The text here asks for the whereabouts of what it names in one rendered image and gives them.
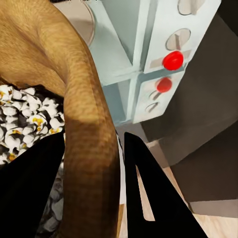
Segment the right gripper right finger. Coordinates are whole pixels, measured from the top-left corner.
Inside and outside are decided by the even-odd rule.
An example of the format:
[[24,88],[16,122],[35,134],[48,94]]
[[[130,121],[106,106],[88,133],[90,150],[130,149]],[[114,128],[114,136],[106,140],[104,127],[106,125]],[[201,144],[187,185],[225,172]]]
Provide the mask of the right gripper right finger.
[[[208,238],[144,141],[124,134],[128,238]],[[143,216],[136,166],[155,221]]]

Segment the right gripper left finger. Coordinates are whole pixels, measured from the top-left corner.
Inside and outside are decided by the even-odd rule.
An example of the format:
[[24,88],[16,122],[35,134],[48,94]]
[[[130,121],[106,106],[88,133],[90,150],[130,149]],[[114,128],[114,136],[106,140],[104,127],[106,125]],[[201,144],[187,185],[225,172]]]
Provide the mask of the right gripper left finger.
[[35,238],[64,151],[58,132],[0,169],[0,238]]

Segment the microwave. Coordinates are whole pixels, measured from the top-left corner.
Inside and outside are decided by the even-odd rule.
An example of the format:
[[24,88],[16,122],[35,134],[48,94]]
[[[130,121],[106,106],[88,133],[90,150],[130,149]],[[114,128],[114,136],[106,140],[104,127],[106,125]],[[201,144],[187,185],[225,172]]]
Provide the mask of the microwave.
[[222,0],[50,0],[86,42],[100,80],[193,59]]

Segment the popcorn bag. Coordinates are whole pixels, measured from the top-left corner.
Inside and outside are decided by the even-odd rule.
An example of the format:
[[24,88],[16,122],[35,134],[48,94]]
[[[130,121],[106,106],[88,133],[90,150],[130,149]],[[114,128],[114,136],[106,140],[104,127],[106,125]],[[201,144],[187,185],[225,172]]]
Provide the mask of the popcorn bag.
[[58,238],[119,238],[125,159],[91,52],[50,0],[0,0],[0,86],[59,103],[64,127]]

